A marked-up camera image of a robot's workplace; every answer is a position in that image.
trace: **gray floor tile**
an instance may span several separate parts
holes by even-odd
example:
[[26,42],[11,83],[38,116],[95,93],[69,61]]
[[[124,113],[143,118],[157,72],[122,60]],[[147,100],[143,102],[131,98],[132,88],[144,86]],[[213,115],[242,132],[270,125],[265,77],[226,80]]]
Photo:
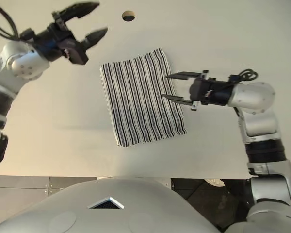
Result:
[[49,177],[0,176],[0,188],[47,188]]
[[48,190],[48,197],[55,194],[55,193],[58,193],[60,191],[60,189],[49,189]]
[[0,223],[47,197],[46,189],[0,188]]
[[51,189],[61,189],[77,183],[92,180],[97,180],[97,177],[50,177],[48,187]]

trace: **black robot arm segment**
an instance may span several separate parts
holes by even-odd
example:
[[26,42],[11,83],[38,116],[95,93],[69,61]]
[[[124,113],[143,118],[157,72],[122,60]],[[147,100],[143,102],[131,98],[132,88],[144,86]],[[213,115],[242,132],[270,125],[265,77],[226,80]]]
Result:
[[79,42],[67,28],[66,22],[74,17],[81,18],[92,12],[99,3],[85,2],[74,4],[60,12],[53,12],[54,23],[39,34],[29,28],[21,33],[20,39],[33,41],[35,48],[50,62],[64,56],[73,64],[84,65],[88,61],[86,50],[98,43],[107,33],[107,28],[91,32]]

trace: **striped cloth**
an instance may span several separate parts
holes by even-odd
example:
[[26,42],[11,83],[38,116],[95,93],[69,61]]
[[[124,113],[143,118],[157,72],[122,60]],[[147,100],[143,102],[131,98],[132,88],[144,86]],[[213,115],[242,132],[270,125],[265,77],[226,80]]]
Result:
[[175,95],[166,55],[157,49],[146,55],[106,63],[102,84],[119,146],[128,147],[185,134],[183,111],[162,97]]

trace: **vent grille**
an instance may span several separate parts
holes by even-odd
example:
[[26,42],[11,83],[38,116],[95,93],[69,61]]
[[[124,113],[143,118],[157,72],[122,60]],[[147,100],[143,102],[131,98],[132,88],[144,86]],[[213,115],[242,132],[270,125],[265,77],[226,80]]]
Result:
[[106,201],[98,206],[95,206],[91,209],[119,209],[112,201]]

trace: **dark floor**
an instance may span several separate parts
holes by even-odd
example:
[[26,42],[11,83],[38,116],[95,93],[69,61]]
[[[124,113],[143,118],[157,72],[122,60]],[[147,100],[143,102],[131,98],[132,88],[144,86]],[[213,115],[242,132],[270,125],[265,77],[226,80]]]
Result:
[[[238,180],[239,182],[225,180],[229,181],[232,181],[234,186],[240,187],[239,182],[242,180]],[[204,179],[173,178],[172,182],[174,191],[218,229],[223,231],[232,223],[245,221],[249,206],[246,201],[239,198],[239,193],[236,197],[226,187],[214,187]]]

